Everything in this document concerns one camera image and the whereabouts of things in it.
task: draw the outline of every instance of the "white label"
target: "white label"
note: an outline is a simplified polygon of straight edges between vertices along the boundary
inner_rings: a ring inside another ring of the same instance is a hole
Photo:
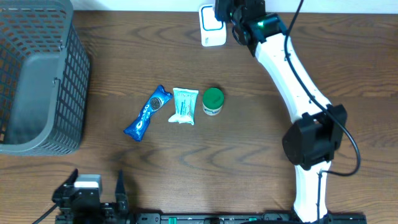
[[[221,111],[222,108],[223,108],[223,106],[221,106],[221,107],[218,108],[218,109],[212,110],[212,109],[207,108],[207,107],[205,106],[205,104],[203,103],[203,111],[204,111],[207,115],[210,115],[210,116],[218,115],[218,114],[220,113],[220,111]]]

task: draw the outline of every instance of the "plastic wrapper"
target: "plastic wrapper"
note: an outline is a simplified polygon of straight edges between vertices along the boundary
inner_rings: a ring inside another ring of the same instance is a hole
[[[124,133],[136,141],[141,141],[150,123],[150,117],[172,98],[173,95],[166,92],[162,85],[159,85],[141,109],[138,118],[124,130]]]
[[[174,88],[175,115],[169,118],[169,122],[188,123],[194,125],[193,116],[197,102],[198,90]]]

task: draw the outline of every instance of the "wire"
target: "wire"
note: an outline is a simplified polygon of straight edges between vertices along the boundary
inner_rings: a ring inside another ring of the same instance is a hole
[[[238,43],[240,46],[244,46],[244,44],[242,44],[241,41],[239,40],[239,38],[236,36],[236,33],[235,33],[235,26],[232,26],[232,36],[234,37],[234,39],[237,41],[237,43]]]
[[[292,72],[294,74],[294,76],[296,77],[297,81],[300,83],[301,87],[303,88],[303,90],[305,91],[305,93],[308,95],[308,97],[310,98],[311,102],[315,103],[315,105],[317,105],[335,124],[337,124],[341,130],[346,134],[347,138],[349,139],[349,141],[351,142],[351,144],[354,147],[355,150],[355,154],[356,154],[356,167],[354,170],[352,170],[349,173],[341,173],[341,172],[335,172],[332,170],[321,170],[318,174],[319,180],[318,180],[318,202],[317,202],[317,220],[318,223],[320,222],[320,190],[321,190],[321,179],[322,179],[322,174],[323,173],[327,173],[327,174],[333,174],[333,175],[337,175],[340,177],[349,177],[352,176],[354,174],[356,174],[359,171],[359,167],[361,166],[361,154],[359,153],[359,149],[358,149],[358,145],[356,144],[354,138],[352,137],[352,135],[349,133],[349,131],[344,127],[344,125],[342,125],[337,118],[331,114],[326,108],[324,108],[316,99],[315,97],[310,93],[310,91],[308,90],[308,88],[304,85],[303,81],[301,80],[301,78],[299,77],[299,75],[297,74],[296,69],[294,69],[293,63],[290,59],[290,54],[287,50],[287,42],[289,40],[289,35],[293,29],[293,26],[295,24],[295,21],[297,19],[297,16],[299,16],[301,7],[303,6],[304,0],[300,0],[300,4],[298,5],[297,11],[294,14],[294,17],[292,19],[292,22],[289,25],[289,28],[287,29],[286,32],[286,37],[285,37],[285,43],[284,43],[284,49],[285,49],[285,56],[286,56],[286,61],[288,62],[290,68],[292,69]]]
[[[40,223],[43,219],[45,219],[45,217],[47,217],[48,215],[50,215],[50,213],[52,213],[52,211],[54,211],[56,208],[58,207],[57,204],[54,204],[48,211],[46,211],[40,218],[38,218],[36,221],[34,221],[32,224],[38,224]]]

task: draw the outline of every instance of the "green lid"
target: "green lid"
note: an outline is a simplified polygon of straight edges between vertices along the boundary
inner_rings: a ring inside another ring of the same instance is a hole
[[[223,103],[224,93],[217,88],[210,88],[203,95],[203,104],[211,110],[220,108]]]

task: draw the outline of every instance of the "black clamp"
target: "black clamp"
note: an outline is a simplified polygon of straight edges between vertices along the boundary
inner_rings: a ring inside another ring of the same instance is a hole
[[[343,105],[328,105],[327,110],[345,125],[347,112]],[[331,161],[335,150],[340,147],[343,131],[325,113],[302,115],[282,139],[282,145],[289,161],[305,170],[323,161]]]
[[[286,32],[277,14],[266,13],[264,0],[216,0],[215,16],[219,21],[233,23],[233,37],[239,44],[247,45],[253,57],[258,43]]]
[[[96,188],[75,188],[78,178],[75,169],[70,177],[55,190],[52,200],[61,214],[56,216],[56,224],[65,223],[135,223],[129,212],[129,203],[124,188],[123,172],[119,171],[116,184],[116,202],[101,203],[100,190]]]

